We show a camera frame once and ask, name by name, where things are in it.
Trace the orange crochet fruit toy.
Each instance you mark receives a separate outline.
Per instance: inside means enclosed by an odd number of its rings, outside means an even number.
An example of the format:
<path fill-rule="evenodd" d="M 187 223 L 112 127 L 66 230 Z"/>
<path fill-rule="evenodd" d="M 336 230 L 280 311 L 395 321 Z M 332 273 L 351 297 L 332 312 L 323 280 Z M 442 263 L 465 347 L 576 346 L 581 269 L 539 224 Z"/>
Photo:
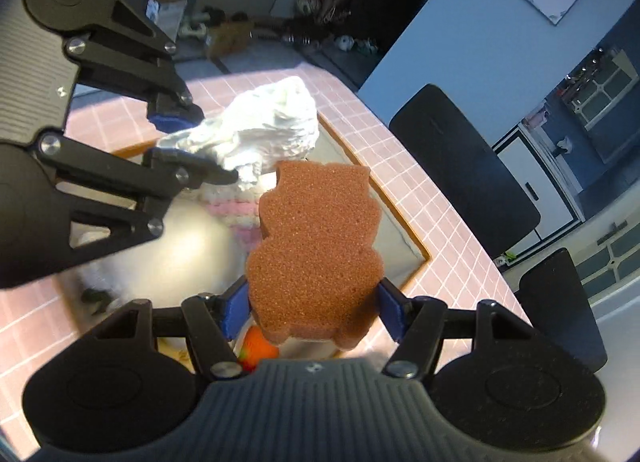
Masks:
<path fill-rule="evenodd" d="M 250 326 L 242 341 L 238 359 L 245 372 L 253 372 L 258 364 L 265 359 L 277 359 L 280 357 L 280 349 L 269 343 L 262 329 L 258 326 Z"/>

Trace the pink white crochet hat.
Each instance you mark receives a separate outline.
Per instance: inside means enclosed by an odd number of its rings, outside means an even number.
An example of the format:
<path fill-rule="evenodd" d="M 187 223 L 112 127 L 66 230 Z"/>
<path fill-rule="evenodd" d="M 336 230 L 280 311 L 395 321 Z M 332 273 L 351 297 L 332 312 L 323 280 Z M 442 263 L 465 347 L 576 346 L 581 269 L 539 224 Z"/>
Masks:
<path fill-rule="evenodd" d="M 241 189 L 235 185 L 205 185 L 198 192 L 198 200 L 231 229 L 243 250 L 250 252 L 262 241 L 258 205 L 263 193 L 257 186 Z"/>

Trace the white towel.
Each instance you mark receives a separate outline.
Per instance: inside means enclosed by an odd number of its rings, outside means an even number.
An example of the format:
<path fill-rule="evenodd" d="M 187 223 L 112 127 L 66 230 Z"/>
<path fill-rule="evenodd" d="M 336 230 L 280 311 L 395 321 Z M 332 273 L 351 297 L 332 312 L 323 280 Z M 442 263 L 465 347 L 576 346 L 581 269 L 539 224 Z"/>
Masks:
<path fill-rule="evenodd" d="M 319 138 L 317 105 L 305 82 L 288 77 L 235 96 L 220 114 L 157 142 L 239 174 L 247 190 L 283 160 L 302 160 Z"/>

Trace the brown bear-shaped sponge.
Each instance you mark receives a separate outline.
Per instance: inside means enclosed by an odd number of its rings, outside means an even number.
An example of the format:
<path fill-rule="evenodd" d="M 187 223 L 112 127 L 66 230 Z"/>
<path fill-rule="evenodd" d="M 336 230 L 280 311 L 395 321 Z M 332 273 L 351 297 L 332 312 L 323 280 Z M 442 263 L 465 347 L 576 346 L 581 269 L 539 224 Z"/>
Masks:
<path fill-rule="evenodd" d="M 355 196 L 370 193 L 370 171 L 361 165 L 283 161 L 277 184 L 259 199 L 262 242 L 246 263 L 248 299 L 265 338 L 282 344 L 290 338 L 330 341 L 354 348 L 378 315 L 376 287 L 384 277 L 382 257 L 365 231 L 346 241 L 323 224 L 310 229 L 289 197 L 318 198 L 323 183 L 354 177 Z"/>

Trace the white blue carton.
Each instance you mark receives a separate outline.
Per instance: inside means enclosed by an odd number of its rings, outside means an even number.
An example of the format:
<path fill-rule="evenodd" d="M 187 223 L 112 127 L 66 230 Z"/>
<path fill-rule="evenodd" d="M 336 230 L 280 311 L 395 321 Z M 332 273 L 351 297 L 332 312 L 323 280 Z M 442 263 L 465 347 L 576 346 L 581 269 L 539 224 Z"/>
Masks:
<path fill-rule="evenodd" d="M 148 0 L 145 15 L 166 36 L 175 41 L 188 0 Z"/>

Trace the right black chair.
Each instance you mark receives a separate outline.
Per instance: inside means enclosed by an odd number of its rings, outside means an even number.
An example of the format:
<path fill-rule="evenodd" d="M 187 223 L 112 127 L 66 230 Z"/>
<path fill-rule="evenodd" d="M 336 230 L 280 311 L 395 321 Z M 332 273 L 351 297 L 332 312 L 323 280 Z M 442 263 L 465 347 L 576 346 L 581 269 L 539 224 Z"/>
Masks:
<path fill-rule="evenodd" d="M 593 373 L 608 362 L 596 318 L 566 248 L 526 271 L 515 296 L 535 329 Z"/>

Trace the black chair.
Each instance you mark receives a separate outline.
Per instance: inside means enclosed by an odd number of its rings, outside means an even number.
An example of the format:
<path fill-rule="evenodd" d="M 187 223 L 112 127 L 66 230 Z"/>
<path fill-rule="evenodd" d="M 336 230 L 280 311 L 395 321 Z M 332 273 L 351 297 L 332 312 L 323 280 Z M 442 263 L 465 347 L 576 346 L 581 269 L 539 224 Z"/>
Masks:
<path fill-rule="evenodd" d="M 492 259 L 507 253 L 539 224 L 535 204 L 438 86 L 424 85 L 396 112 L 388 128 Z"/>
<path fill-rule="evenodd" d="M 596 318 L 566 248 L 526 271 L 515 296 L 535 329 L 593 373 L 608 362 Z"/>

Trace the left black chair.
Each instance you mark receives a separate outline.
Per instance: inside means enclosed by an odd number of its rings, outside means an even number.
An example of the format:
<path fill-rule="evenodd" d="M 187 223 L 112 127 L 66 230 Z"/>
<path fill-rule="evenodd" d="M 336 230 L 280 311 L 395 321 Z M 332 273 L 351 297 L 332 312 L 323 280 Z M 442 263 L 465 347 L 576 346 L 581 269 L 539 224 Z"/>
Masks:
<path fill-rule="evenodd" d="M 492 259 L 507 253 L 539 224 L 535 204 L 438 86 L 424 85 L 396 112 L 388 128 Z"/>

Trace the white vanity cabinet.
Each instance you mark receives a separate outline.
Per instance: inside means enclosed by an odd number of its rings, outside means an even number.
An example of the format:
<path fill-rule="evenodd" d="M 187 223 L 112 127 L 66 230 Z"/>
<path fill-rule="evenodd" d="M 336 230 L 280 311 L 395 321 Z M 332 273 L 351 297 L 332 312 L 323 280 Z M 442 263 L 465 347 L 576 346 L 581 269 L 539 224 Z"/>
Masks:
<path fill-rule="evenodd" d="M 537 226 L 516 246 L 524 253 L 558 239 L 584 221 L 570 180 L 534 133 L 518 123 L 494 146 L 494 152 L 533 202 Z"/>

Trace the bathroom mirror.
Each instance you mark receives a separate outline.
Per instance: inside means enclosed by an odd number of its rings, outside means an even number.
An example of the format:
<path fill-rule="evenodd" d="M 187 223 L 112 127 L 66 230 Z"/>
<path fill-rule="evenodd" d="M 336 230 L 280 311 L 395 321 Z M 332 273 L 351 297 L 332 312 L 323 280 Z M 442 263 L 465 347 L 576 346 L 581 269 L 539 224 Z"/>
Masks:
<path fill-rule="evenodd" d="M 639 82 L 621 48 L 595 48 L 560 86 L 562 103 L 591 131 Z"/>

